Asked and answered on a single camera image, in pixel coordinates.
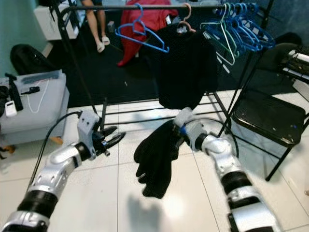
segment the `person's leg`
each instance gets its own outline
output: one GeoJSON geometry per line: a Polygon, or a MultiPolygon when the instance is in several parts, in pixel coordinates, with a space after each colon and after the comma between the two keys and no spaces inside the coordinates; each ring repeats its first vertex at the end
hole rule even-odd
{"type": "Polygon", "coordinates": [[[109,45],[110,40],[106,36],[106,33],[105,33],[106,16],[105,16],[104,10],[98,11],[98,21],[100,22],[100,26],[101,26],[102,42],[105,45],[109,45]]]}
{"type": "MultiPolygon", "coordinates": [[[[84,6],[93,5],[91,0],[82,0],[82,3],[84,6]]],[[[101,52],[104,50],[104,45],[102,45],[102,42],[100,41],[100,38],[98,36],[98,24],[97,24],[97,19],[95,17],[95,14],[93,13],[92,10],[87,10],[86,16],[87,16],[87,20],[88,20],[91,33],[96,41],[98,52],[101,52]]]]}

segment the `red cloth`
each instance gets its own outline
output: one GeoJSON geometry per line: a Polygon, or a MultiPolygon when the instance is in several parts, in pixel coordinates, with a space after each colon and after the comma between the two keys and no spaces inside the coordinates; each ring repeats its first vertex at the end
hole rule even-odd
{"type": "MultiPolygon", "coordinates": [[[[170,5],[169,0],[131,0],[127,2],[127,5],[134,5],[139,3],[141,5],[170,5]]],[[[167,26],[166,17],[177,16],[177,10],[144,10],[144,15],[141,21],[147,28],[152,31],[157,31],[167,26]]],[[[121,16],[121,25],[125,23],[133,23],[140,16],[140,10],[124,10],[121,16]]],[[[135,25],[135,30],[143,31],[143,27],[140,23],[135,25]]],[[[139,35],[133,33],[132,27],[124,27],[121,29],[121,34],[134,38],[139,41],[145,41],[146,35],[139,35]]],[[[124,57],[122,61],[118,62],[118,66],[123,66],[128,63],[135,54],[139,51],[141,44],[134,41],[121,38],[121,42],[124,47],[124,57]]]]}

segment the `white hanger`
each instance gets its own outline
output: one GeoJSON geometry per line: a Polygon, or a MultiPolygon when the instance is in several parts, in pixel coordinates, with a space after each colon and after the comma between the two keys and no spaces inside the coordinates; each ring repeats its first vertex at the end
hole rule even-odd
{"type": "Polygon", "coordinates": [[[223,13],[223,16],[222,16],[220,22],[201,23],[199,27],[200,27],[200,29],[201,29],[201,28],[202,28],[202,25],[210,25],[210,24],[212,24],[212,25],[220,25],[220,26],[221,26],[223,35],[224,35],[224,37],[225,37],[225,40],[226,40],[226,43],[227,43],[227,46],[228,46],[228,49],[229,49],[229,52],[230,52],[230,54],[231,54],[231,56],[232,56],[233,61],[232,61],[232,62],[229,62],[229,61],[226,60],[222,55],[220,55],[218,52],[216,52],[216,54],[217,54],[218,57],[220,57],[220,58],[221,58],[222,60],[224,60],[226,63],[228,63],[229,65],[233,66],[233,65],[235,64],[234,53],[233,53],[233,51],[232,51],[232,49],[231,49],[230,43],[228,42],[228,39],[227,39],[225,30],[224,30],[223,25],[222,25],[222,24],[223,24],[223,21],[224,21],[224,17],[225,17],[225,15],[226,15],[226,10],[227,10],[226,3],[224,4],[224,6],[225,6],[225,11],[224,11],[224,13],[223,13]]]}

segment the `white slipper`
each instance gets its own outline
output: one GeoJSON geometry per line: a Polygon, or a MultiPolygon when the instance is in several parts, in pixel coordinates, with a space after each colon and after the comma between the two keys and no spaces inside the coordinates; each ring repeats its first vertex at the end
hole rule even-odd
{"type": "Polygon", "coordinates": [[[109,45],[111,43],[110,39],[106,35],[102,37],[102,42],[104,43],[104,45],[109,45]]]}
{"type": "Polygon", "coordinates": [[[97,44],[97,51],[98,51],[99,53],[103,52],[104,49],[105,49],[104,43],[99,43],[99,44],[97,44]]]}

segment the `robotic arm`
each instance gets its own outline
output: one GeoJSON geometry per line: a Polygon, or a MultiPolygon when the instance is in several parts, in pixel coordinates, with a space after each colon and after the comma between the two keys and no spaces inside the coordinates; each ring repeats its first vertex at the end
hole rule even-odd
{"type": "Polygon", "coordinates": [[[67,183],[69,175],[84,160],[94,160],[98,155],[109,155],[108,148],[117,144],[125,133],[105,141],[117,127],[97,131],[99,116],[83,111],[78,124],[79,143],[70,144],[51,153],[45,167],[29,187],[24,199],[5,223],[2,232],[45,232],[49,218],[67,183]]]}
{"type": "Polygon", "coordinates": [[[194,117],[192,110],[185,108],[176,116],[174,124],[187,138],[192,150],[203,151],[214,160],[231,210],[228,215],[231,231],[281,232],[275,215],[232,154],[231,144],[207,134],[199,119],[194,117]]]}

